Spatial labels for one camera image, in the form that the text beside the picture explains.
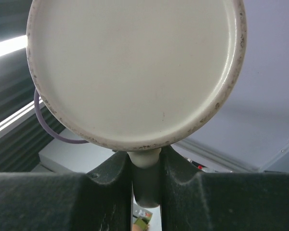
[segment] green object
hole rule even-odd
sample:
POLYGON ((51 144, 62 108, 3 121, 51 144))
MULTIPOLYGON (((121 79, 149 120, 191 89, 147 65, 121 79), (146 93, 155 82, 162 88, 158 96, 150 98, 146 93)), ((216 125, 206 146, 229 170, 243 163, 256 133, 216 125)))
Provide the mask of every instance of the green object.
POLYGON ((138 225, 143 231, 145 231, 148 227, 148 225, 141 218, 137 218, 134 224, 138 225))

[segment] cable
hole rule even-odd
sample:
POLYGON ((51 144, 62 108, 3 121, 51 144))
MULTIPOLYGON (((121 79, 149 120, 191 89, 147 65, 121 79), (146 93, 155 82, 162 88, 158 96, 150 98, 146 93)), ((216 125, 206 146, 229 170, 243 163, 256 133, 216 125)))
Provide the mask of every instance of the cable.
POLYGON ((72 140, 72 139, 64 138, 64 137, 60 136, 59 134, 57 134, 54 130, 51 129, 51 127, 48 126, 48 124, 46 123, 46 121, 43 118, 42 112, 40 111, 39 93, 36 89, 34 91, 34 107, 35 107, 35 114, 37 115, 39 123, 44 128, 44 130, 52 137, 54 137, 60 141, 66 142, 66 143, 73 143, 73 144, 89 143, 86 140, 72 140))

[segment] white cylindrical object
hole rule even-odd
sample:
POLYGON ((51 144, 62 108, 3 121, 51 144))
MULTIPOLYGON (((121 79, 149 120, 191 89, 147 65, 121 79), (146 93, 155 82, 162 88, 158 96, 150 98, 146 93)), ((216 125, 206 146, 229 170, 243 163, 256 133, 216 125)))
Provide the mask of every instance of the white cylindrical object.
POLYGON ((147 151, 127 152, 134 165, 140 168, 148 168, 158 162, 161 148, 147 151))
POLYGON ((33 0, 28 66, 52 114, 119 151, 182 140, 223 105, 246 46, 243 0, 33 0))

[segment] fluorescent light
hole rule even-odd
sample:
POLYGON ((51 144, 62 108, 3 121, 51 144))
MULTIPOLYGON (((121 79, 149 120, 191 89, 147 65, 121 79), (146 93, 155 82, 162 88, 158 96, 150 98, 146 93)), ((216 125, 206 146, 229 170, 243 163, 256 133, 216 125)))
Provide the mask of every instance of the fluorescent light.
MULTIPOLYGON (((39 98, 40 108, 44 107, 43 100, 39 98)), ((15 112, 0 123, 0 138, 5 136, 8 132, 20 125, 35 112, 34 101, 28 103, 26 106, 15 112)))
POLYGON ((12 53, 27 46, 27 36, 19 36, 0 42, 0 56, 12 53))

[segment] white wall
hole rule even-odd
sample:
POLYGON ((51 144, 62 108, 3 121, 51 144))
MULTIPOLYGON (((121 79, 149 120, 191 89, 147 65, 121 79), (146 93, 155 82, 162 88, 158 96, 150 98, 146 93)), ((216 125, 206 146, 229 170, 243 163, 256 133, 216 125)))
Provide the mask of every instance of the white wall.
POLYGON ((210 149, 260 167, 289 140, 289 0, 245 0, 248 41, 228 101, 190 136, 210 149))

